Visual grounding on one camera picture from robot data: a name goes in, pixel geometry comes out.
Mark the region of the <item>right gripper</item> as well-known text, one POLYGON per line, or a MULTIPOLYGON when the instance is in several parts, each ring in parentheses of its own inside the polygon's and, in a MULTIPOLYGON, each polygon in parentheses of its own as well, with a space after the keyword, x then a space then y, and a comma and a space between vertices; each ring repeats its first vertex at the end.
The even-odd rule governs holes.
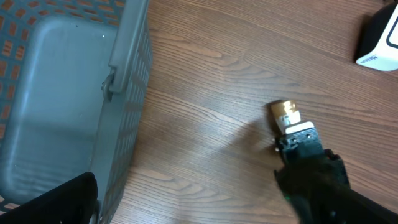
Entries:
POLYGON ((325 156, 316 128, 308 128, 275 138, 276 147, 284 165, 308 158, 325 156))

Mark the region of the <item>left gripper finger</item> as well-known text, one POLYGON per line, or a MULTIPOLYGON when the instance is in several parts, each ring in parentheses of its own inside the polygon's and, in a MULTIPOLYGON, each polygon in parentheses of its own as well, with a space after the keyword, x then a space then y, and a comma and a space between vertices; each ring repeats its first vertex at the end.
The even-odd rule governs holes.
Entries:
POLYGON ((85 172, 1 215, 1 224, 89 223, 96 211, 95 175, 85 172))

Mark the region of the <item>white tube gold cap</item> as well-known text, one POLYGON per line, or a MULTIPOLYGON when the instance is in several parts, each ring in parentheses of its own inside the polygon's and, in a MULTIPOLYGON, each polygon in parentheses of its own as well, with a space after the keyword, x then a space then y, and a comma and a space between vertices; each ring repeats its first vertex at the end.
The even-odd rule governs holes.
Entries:
POLYGON ((311 121, 302 121, 300 110, 294 100, 271 103, 271 112, 282 134, 292 134, 315 127, 311 121))

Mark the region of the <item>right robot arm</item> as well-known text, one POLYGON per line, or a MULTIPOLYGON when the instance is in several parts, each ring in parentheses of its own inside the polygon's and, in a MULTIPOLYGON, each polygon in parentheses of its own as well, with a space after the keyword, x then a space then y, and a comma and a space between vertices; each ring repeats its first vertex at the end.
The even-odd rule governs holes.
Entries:
POLYGON ((274 172, 301 223, 397 223, 397 214, 354 191, 342 158, 315 128, 276 137, 284 163, 274 172))

